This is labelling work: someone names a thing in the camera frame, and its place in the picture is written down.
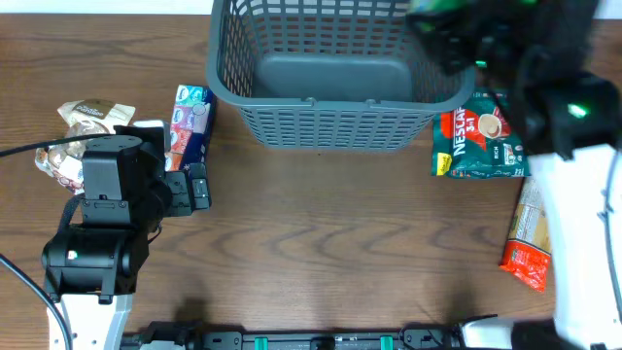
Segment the small green packet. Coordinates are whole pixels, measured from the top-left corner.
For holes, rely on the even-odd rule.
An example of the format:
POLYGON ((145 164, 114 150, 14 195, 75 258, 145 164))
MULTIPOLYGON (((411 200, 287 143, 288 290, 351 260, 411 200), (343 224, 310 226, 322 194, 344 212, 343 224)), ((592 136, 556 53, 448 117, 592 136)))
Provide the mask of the small green packet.
POLYGON ((411 0, 409 13, 417 16, 433 16, 461 9, 467 0, 411 0))

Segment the orange spaghetti pasta packet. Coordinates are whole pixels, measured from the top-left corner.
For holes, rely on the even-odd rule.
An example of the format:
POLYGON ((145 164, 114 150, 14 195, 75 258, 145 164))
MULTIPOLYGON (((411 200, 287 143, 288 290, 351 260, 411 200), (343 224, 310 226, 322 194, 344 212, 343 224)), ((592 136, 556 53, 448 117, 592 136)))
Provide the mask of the orange spaghetti pasta packet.
POLYGON ((500 269, 532 289, 544 292, 551 263, 551 242, 543 201, 536 181, 523 181, 510 223, 500 269))

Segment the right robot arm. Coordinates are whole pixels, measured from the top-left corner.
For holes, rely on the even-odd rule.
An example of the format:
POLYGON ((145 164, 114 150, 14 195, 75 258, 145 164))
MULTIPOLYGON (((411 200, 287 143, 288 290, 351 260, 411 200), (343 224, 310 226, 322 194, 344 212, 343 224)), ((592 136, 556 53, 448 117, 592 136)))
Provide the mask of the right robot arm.
POLYGON ((549 320, 461 325, 465 349, 621 345, 621 95, 589 72, 598 0, 413 1, 409 28, 447 74, 475 67, 528 154, 552 243, 549 320))

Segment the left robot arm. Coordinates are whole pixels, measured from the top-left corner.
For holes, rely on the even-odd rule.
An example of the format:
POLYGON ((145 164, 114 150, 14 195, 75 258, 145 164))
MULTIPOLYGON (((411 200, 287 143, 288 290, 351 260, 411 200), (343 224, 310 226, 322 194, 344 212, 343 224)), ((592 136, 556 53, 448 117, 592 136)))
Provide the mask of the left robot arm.
POLYGON ((168 124, 90 136, 82 194, 42 252, 51 349, 119 349, 138 273, 169 217, 211 204, 206 169, 168 171, 168 124))

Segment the green Nescafe coffee bag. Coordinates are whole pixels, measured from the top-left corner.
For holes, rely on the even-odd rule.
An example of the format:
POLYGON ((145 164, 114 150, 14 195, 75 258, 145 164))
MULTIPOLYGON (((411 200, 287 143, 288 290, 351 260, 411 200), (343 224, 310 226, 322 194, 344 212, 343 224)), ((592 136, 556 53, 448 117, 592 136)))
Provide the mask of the green Nescafe coffee bag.
POLYGON ((530 175, 519 136, 501 110, 506 92, 479 88, 462 106, 432 121, 433 176, 454 179, 523 178, 530 175))

